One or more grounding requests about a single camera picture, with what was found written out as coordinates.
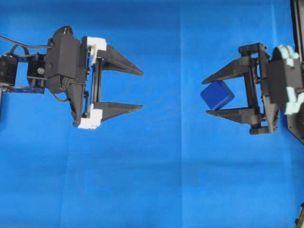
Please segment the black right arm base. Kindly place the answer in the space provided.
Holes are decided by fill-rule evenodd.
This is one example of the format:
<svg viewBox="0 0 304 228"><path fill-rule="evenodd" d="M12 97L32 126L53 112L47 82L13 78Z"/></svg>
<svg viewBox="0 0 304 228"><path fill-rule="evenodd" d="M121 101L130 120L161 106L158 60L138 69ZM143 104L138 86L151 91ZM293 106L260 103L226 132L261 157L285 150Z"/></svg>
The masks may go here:
<svg viewBox="0 0 304 228"><path fill-rule="evenodd" d="M299 54L296 60L296 79L299 85L295 87L296 101L299 111L287 117L288 130L300 141L304 142L304 2L290 1L293 23L295 52Z"/></svg>

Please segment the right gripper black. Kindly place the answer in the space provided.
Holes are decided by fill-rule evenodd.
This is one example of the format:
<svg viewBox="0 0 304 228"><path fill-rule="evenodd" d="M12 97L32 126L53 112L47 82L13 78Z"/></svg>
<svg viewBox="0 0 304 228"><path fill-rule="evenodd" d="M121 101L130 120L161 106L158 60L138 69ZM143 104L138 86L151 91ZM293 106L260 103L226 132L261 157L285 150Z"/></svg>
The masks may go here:
<svg viewBox="0 0 304 228"><path fill-rule="evenodd" d="M201 83L224 81L244 77L248 108L207 110L206 113L240 124L250 125L250 134L274 133L277 127L279 108L270 102L269 80L266 65L270 61L266 46L255 43L238 48L242 57L231 61Z"/></svg>

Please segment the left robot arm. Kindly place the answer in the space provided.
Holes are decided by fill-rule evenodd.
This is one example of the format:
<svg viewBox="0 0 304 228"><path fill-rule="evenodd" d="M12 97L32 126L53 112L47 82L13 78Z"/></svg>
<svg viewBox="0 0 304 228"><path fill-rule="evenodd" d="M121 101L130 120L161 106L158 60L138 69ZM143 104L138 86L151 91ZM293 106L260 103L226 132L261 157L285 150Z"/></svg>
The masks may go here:
<svg viewBox="0 0 304 228"><path fill-rule="evenodd" d="M102 73L106 70L142 76L143 71L105 39L57 34L48 40L45 54L29 52L14 43L0 58L0 89L6 93L43 94L65 97L73 126L96 129L102 122L142 108L140 104L101 101Z"/></svg>

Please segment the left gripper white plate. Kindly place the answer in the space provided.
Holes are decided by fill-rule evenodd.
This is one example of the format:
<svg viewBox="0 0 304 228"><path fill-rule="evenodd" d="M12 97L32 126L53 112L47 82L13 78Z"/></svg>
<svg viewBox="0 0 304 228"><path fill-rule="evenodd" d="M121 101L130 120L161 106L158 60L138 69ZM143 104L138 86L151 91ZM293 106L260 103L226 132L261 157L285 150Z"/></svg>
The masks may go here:
<svg viewBox="0 0 304 228"><path fill-rule="evenodd" d="M142 109L141 104L100 102L102 70L113 70L143 76L144 72L111 45L104 38L82 38L81 62L84 63L84 80L74 81L71 89L79 89L78 101L70 101L75 107L73 126L80 129L96 129L101 122Z"/></svg>

